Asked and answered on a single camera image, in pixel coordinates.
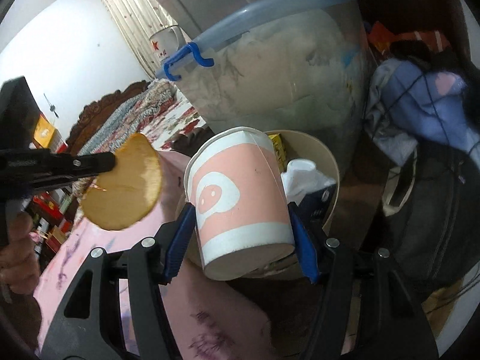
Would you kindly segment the person's left hand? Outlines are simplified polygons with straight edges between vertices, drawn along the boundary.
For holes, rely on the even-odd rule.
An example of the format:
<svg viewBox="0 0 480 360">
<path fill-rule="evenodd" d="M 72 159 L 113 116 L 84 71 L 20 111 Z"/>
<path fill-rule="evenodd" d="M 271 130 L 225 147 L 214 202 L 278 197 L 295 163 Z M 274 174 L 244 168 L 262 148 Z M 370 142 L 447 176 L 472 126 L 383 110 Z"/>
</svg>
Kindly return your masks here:
<svg viewBox="0 0 480 360">
<path fill-rule="evenodd" d="M 9 245 L 1 249 L 1 283 L 19 295 L 32 295 L 40 267 L 30 236 L 32 218 L 20 212 L 8 225 Z"/>
</svg>

